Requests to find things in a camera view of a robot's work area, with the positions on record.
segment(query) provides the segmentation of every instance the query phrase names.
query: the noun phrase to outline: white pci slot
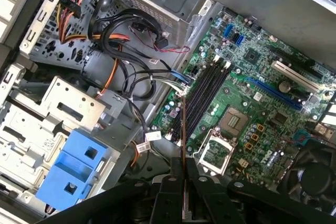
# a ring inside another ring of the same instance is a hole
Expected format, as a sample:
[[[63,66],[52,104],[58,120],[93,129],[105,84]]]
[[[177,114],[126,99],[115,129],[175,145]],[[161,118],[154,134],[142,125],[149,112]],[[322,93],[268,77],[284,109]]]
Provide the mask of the white pci slot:
[[[320,90],[320,86],[307,78],[303,77],[299,73],[296,73],[294,70],[290,69],[286,65],[282,64],[280,61],[274,61],[272,67],[282,73],[284,76],[287,76],[289,79],[295,81],[297,84],[306,88],[307,91],[312,93],[317,93]]]

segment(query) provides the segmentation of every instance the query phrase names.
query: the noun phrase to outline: label sticker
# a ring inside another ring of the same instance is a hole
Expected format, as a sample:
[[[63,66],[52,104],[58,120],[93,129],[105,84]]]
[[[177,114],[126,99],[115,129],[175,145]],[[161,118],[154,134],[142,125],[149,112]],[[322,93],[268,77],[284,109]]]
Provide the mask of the label sticker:
[[[158,60],[158,59],[150,59],[149,63],[156,65],[156,64],[158,64],[159,61],[160,60]]]
[[[150,142],[144,142],[142,144],[137,145],[137,149],[139,153],[149,151],[151,149],[151,143]]]
[[[147,141],[155,141],[160,140],[161,137],[161,131],[153,131],[145,134]]]
[[[256,100],[257,102],[259,102],[259,101],[261,100],[262,97],[263,97],[263,95],[260,94],[259,92],[257,92],[257,93],[254,95],[253,99]]]

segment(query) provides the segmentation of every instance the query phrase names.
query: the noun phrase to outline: pci express slot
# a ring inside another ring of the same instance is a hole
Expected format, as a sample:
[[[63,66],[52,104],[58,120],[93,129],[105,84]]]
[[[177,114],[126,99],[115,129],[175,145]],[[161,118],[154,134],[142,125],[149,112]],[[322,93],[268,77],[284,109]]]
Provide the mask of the pci express slot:
[[[199,77],[199,84],[187,99],[186,106],[186,137],[189,139],[201,121],[204,113],[210,106],[213,98],[223,84],[229,71],[219,65],[208,67]],[[181,133],[181,116],[179,115],[173,124],[174,138],[179,139]]]
[[[282,73],[284,76],[287,76],[289,79],[295,81],[298,85],[306,88],[309,92],[317,93],[320,90],[320,86],[318,84],[308,80],[299,73],[296,73],[294,70],[282,64],[280,61],[274,61],[271,66],[278,72]]]
[[[262,90],[266,91],[267,93],[273,95],[275,98],[279,99],[280,101],[287,104],[291,108],[293,108],[295,110],[301,110],[302,109],[301,104],[295,103],[295,101],[291,100],[290,97],[278,92],[273,87],[263,83],[262,81],[254,80],[252,78],[246,78],[246,80],[253,83],[257,87],[261,88]]]

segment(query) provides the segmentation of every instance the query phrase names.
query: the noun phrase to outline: screw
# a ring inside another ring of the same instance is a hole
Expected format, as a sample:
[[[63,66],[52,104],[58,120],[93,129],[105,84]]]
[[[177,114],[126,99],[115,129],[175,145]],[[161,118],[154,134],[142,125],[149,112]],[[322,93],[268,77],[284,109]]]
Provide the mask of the screw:
[[[235,187],[242,188],[244,185],[241,182],[234,183]]]
[[[162,33],[162,36],[167,39],[169,37],[169,33],[167,31],[164,31]]]
[[[206,182],[208,179],[206,177],[199,177],[198,180],[201,182]]]

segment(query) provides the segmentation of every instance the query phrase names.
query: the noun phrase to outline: blue connector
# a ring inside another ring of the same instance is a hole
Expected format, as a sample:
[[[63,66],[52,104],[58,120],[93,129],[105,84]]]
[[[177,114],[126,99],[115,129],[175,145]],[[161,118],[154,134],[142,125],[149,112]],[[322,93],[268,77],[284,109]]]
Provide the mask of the blue connector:
[[[228,24],[223,32],[223,37],[227,38],[233,29],[233,24]]]
[[[85,199],[109,148],[85,133],[73,130],[51,167],[36,197],[57,210]]]
[[[263,83],[262,81],[254,80],[250,77],[246,78],[246,80],[249,81],[249,82],[252,82],[257,87],[259,87],[262,90],[264,90],[264,91],[268,92],[269,94],[273,95],[275,98],[279,99],[280,101],[282,101],[283,103],[292,107],[293,109],[302,110],[302,105],[300,103],[295,103],[293,100],[291,100],[290,97],[278,92],[273,87]]]
[[[244,35],[240,35],[239,38],[237,39],[236,45],[240,46],[240,44],[243,42],[245,39]]]

